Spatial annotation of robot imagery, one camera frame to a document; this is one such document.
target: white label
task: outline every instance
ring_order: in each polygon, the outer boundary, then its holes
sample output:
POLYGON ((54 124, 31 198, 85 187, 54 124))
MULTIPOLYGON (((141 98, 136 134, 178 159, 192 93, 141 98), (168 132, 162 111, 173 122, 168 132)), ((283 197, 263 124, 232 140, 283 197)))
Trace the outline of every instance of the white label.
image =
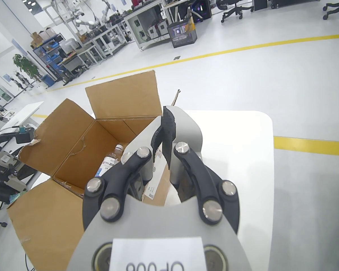
POLYGON ((146 190, 144 192, 144 195, 149 197, 151 200, 154 198, 154 195, 156 194, 159 181, 161 180, 166 164, 167 161, 162 154, 162 144, 161 144, 157 150, 156 157, 154 159, 153 177, 147 184, 146 190))
POLYGON ((207 271, 201 237, 114 239, 109 271, 207 271))
POLYGON ((4 155, 4 156, 1 158, 1 161, 2 161, 2 162, 5 162, 5 163, 8 163, 9 160, 10 160, 10 156, 8 156, 8 155, 4 155))
POLYGON ((99 167, 96 177, 100 177, 103 175, 107 170, 109 170, 113 165, 117 164, 119 161, 112 157, 104 157, 103 162, 101 163, 101 166, 99 167))

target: cardboard box on shelf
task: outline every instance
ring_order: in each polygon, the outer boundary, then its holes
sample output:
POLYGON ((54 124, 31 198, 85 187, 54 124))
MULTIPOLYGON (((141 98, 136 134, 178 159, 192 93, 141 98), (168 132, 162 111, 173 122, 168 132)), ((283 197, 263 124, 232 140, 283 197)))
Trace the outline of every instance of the cardboard box on shelf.
MULTIPOLYGON (((82 198, 105 155, 131 142, 162 114, 154 71, 86 88, 96 119, 73 101, 63 101, 38 127, 20 161, 50 175, 9 208, 16 234, 38 271, 65 270, 83 235, 82 198)), ((153 199, 163 206, 170 188, 164 168, 153 199)))
POLYGON ((40 43, 37 43, 37 42, 35 42, 35 40, 33 40, 32 42, 31 42, 31 45, 33 46, 33 48, 36 48, 36 47, 38 47, 38 46, 40 46, 42 43, 40 42, 40 43))
POLYGON ((33 39, 33 41, 31 42, 31 45, 33 47, 38 47, 43 42, 43 39, 38 35, 37 32, 34 32, 30 36, 33 39))
POLYGON ((34 32, 34 33, 31 34, 30 36, 31 36, 31 38, 34 39, 34 40, 35 40, 36 38, 41 38, 37 32, 34 32))
POLYGON ((52 28, 47 28, 45 32, 47 33, 49 38, 54 37, 56 35, 56 32, 52 28))
POLYGON ((43 41, 50 39, 50 36, 45 31, 40 31, 39 36, 42 38, 43 41))

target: white pillar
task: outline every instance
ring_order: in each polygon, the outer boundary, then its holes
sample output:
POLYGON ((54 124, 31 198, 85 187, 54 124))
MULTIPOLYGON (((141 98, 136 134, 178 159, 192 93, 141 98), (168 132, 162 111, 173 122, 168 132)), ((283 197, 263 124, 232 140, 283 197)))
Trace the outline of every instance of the white pillar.
POLYGON ((25 53, 28 53, 24 55, 33 61, 42 73, 54 77, 30 46, 32 41, 30 35, 41 30, 42 26, 21 0, 0 0, 0 32, 8 41, 15 40, 25 53))

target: yellow floor line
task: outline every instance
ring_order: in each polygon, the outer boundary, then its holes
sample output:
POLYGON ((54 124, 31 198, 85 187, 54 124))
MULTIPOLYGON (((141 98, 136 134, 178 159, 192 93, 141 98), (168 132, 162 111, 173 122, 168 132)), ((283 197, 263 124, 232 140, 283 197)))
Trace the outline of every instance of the yellow floor line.
POLYGON ((36 118, 42 118, 42 119, 45 119, 48 117, 47 115, 38 115, 38 114, 32 114, 31 116, 36 117, 36 118))
MULTIPOLYGON (((33 114, 33 117, 45 119, 47 115, 33 114)), ((274 149, 317 153, 339 156, 339 141, 322 141, 318 139, 274 137, 274 149)))
POLYGON ((111 78, 111 77, 127 75, 127 74, 130 74, 130 73, 133 73, 133 72, 151 70, 151 69, 154 69, 154 68, 168 66, 168 65, 172 65, 172 64, 183 63, 183 62, 188 62, 188 61, 192 61, 192 60, 208 58, 208 57, 213 57, 213 56, 219 56, 221 54, 247 51, 249 49, 259 49, 259 48, 262 48, 262 47, 270 47, 270 46, 285 45, 285 44, 292 44, 292 43, 301 43, 301 42, 310 42, 310 41, 319 41, 319 40, 329 40, 329 39, 339 39, 339 34, 337 34, 337 35, 327 35, 327 36, 306 37, 306 38, 299 38, 299 39, 292 39, 292 40, 283 40, 283 41, 276 41, 276 42, 269 42, 269 43, 263 43, 263 44, 244 46, 244 47, 239 47, 239 48, 236 48, 236 49, 227 49, 227 50, 220 51, 220 52, 202 54, 202 55, 195 56, 195 57, 184 58, 184 59, 170 61, 170 62, 166 62, 166 63, 162 63, 162 64, 157 64, 157 65, 142 67, 142 68, 138 68, 138 69, 133 69, 133 70, 117 73, 115 75, 104 76, 104 77, 101 77, 101 78, 95 78, 93 80, 86 80, 84 82, 80 82, 80 83, 76 83, 76 84, 72 84, 72 85, 66 85, 65 87, 47 90, 47 92, 62 90, 62 89, 65 89, 65 88, 83 85, 83 84, 87 84, 87 83, 91 83, 91 82, 96 82, 98 80, 104 80, 104 79, 111 78))

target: plastic bottle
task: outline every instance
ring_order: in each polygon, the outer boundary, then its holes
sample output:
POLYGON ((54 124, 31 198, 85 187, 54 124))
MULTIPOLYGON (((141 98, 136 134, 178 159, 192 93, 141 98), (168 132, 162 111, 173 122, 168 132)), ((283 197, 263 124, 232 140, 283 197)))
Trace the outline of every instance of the plastic bottle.
POLYGON ((103 175, 107 170, 109 170, 113 165, 119 163, 119 160, 121 159, 123 154, 123 146, 122 145, 116 145, 116 148, 113 152, 108 153, 101 163, 101 166, 99 167, 96 177, 100 177, 103 175))

